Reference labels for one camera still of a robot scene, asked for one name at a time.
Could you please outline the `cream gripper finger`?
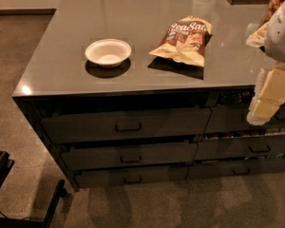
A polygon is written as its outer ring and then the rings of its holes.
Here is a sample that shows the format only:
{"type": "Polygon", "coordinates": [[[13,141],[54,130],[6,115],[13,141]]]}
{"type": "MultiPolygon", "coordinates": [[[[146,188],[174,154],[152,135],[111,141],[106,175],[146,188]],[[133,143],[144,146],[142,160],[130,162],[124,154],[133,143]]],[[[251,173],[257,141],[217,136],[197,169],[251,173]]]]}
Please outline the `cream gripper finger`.
{"type": "Polygon", "coordinates": [[[247,122],[264,125],[271,120],[285,103],[285,63],[277,62],[271,69],[262,68],[256,78],[253,97],[247,122]]]}
{"type": "Polygon", "coordinates": [[[246,45],[253,48],[261,48],[265,46],[265,38],[268,22],[264,23],[260,28],[251,34],[246,40],[246,45]]]}

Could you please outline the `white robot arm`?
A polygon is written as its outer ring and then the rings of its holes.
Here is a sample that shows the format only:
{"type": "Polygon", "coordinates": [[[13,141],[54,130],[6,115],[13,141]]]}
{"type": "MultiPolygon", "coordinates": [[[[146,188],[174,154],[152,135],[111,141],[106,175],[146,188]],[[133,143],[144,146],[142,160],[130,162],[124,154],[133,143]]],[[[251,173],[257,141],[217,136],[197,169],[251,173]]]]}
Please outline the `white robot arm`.
{"type": "Polygon", "coordinates": [[[247,114],[249,124],[264,125],[285,103],[285,1],[267,23],[248,37],[246,44],[264,47],[265,54],[276,60],[270,70],[263,68],[259,72],[247,114]]]}

